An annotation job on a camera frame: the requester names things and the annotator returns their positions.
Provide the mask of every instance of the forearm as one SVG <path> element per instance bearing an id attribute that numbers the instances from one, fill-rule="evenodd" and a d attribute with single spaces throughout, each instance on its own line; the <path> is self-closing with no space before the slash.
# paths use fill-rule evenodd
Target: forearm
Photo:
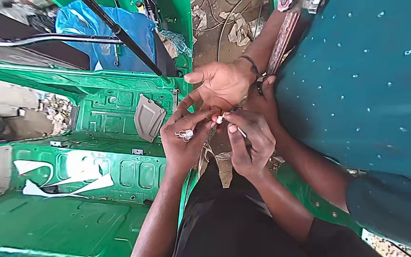
<path id="1" fill-rule="evenodd" d="M 179 219 L 180 195 L 185 176 L 166 168 L 155 200 L 134 245 L 132 256 L 171 256 Z"/>
<path id="2" fill-rule="evenodd" d="M 351 176 L 323 155 L 291 137 L 280 124 L 270 124 L 277 155 L 289 162 L 324 199 L 348 212 L 345 192 Z"/>
<path id="3" fill-rule="evenodd" d="M 307 240 L 313 214 L 305 208 L 266 168 L 252 183 L 266 203 L 273 219 L 299 243 Z"/>
<path id="4" fill-rule="evenodd" d="M 285 15 L 286 13 L 284 12 L 279 12 L 277 9 L 274 10 L 259 36 L 243 54 L 252 58 L 261 74 L 266 71 L 272 49 L 274 49 Z M 249 65 L 249 61 L 243 58 L 238 58 L 234 63 L 242 66 Z"/>

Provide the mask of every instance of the hand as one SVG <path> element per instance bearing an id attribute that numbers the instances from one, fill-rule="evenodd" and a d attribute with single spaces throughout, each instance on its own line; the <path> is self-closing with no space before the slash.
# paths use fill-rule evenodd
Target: hand
<path id="1" fill-rule="evenodd" d="M 235 113 L 225 113 L 224 118 L 230 123 L 228 135 L 232 148 L 232 165 L 239 174 L 253 183 L 264 175 L 266 163 L 275 149 L 275 138 L 260 114 L 239 109 Z M 244 131 L 252 143 L 249 150 L 237 127 Z"/>
<path id="2" fill-rule="evenodd" d="M 213 121 L 204 119 L 212 116 L 211 110 L 200 110 L 190 113 L 186 110 L 193 102 L 186 101 L 184 108 L 177 108 L 165 125 L 161 127 L 161 141 L 166 155 L 166 174 L 169 171 L 178 172 L 181 176 L 196 163 L 201 154 L 202 145 L 206 141 L 211 128 L 215 125 Z M 193 137 L 184 142 L 184 139 L 176 135 L 182 130 L 191 129 Z"/>
<path id="3" fill-rule="evenodd" d="M 275 124 L 279 124 L 279 118 L 277 117 L 277 102 L 274 95 L 274 82 L 276 77 L 270 76 L 263 81 L 262 91 L 263 95 L 260 95 L 257 89 L 257 85 L 253 84 L 248 90 L 247 100 L 243 107 L 244 110 L 257 112 L 264 116 L 269 127 Z"/>
<path id="4" fill-rule="evenodd" d="M 233 63 L 213 62 L 185 75 L 188 83 L 204 82 L 189 97 L 197 102 L 202 99 L 201 109 L 213 110 L 214 121 L 222 111 L 229 111 L 245 96 L 250 84 L 256 79 L 251 63 L 239 58 Z"/>

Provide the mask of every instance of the black shirt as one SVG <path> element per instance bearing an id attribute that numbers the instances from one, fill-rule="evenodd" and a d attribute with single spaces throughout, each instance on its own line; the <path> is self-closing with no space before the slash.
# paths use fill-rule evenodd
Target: black shirt
<path id="1" fill-rule="evenodd" d="M 257 197 L 229 189 L 204 192 L 200 182 L 180 223 L 174 257 L 379 256 L 351 229 L 321 219 L 313 221 L 308 242 L 300 245 L 275 223 Z"/>

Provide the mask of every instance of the black wrist band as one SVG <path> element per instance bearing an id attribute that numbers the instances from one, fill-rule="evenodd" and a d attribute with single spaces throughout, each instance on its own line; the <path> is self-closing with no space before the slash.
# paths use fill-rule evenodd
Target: black wrist band
<path id="1" fill-rule="evenodd" d="M 256 75 L 256 79 L 259 79 L 261 77 L 261 75 L 259 74 L 258 71 L 258 67 L 256 67 L 255 62 L 253 61 L 253 59 L 251 59 L 250 57 L 246 56 L 246 55 L 242 55 L 239 58 L 245 58 L 247 59 L 249 62 L 252 63 L 252 72 Z"/>

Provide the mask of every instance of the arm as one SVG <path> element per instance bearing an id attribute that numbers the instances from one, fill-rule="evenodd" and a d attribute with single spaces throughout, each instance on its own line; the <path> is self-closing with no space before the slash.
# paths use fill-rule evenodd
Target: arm
<path id="1" fill-rule="evenodd" d="M 277 142 L 277 155 L 288 161 L 324 199 L 347 211 L 345 191 L 351 176 L 340 165 L 291 137 L 282 127 L 277 117 L 274 81 L 275 76 L 271 76 L 263 82 L 262 96 L 252 86 L 248 91 L 245 109 L 261 112 L 264 116 Z"/>
<path id="2" fill-rule="evenodd" d="M 239 109 L 225 113 L 230 122 L 228 135 L 232 147 L 232 165 L 259 191 L 274 221 L 299 243 L 305 243 L 313 215 L 265 167 L 274 152 L 275 138 L 265 119 L 256 113 Z M 247 151 L 241 128 L 251 141 Z"/>
<path id="3" fill-rule="evenodd" d="M 285 13 L 275 10 L 260 35 L 244 53 L 252 58 L 260 73 L 266 70 L 284 17 Z M 243 99 L 255 79 L 251 62 L 244 58 L 237 58 L 233 63 L 206 64 L 185 75 L 188 83 L 204 82 L 189 96 L 195 102 L 202 99 L 204 103 L 201 109 L 213 110 L 216 113 L 214 121 L 222 111 L 231 110 Z"/>
<path id="4" fill-rule="evenodd" d="M 186 110 L 193 104 L 191 98 L 186 97 L 182 102 L 181 108 L 172 114 L 160 130 L 166 154 L 166 171 L 132 256 L 171 256 L 174 250 L 182 184 L 190 168 L 197 162 L 213 125 L 212 121 L 204 121 L 212 116 L 212 111 L 201 110 L 191 114 Z M 194 137 L 188 142 L 175 135 L 176 131 L 188 129 L 194 130 Z"/>
<path id="5" fill-rule="evenodd" d="M 172 255 L 179 219 L 180 194 L 185 179 L 177 176 L 178 173 L 166 167 L 166 175 L 144 220 L 132 256 Z"/>
<path id="6" fill-rule="evenodd" d="M 348 212 L 345 192 L 351 176 L 340 165 L 291 137 L 280 123 L 273 124 L 271 131 L 277 140 L 277 155 L 288 161 L 321 197 Z"/>
<path id="7" fill-rule="evenodd" d="M 313 214 L 266 167 L 259 178 L 250 182 L 260 193 L 277 225 L 298 242 L 305 243 Z"/>
<path id="8" fill-rule="evenodd" d="M 253 59 L 259 72 L 262 74 L 266 71 L 270 55 L 274 49 L 275 42 L 277 41 L 280 27 L 285 19 L 286 12 L 280 12 L 277 9 L 273 11 L 269 20 L 267 20 L 263 30 L 259 36 L 252 42 L 243 55 L 247 55 Z M 244 63 L 244 70 L 249 70 L 252 73 L 251 63 L 243 58 L 238 58 L 234 63 Z"/>

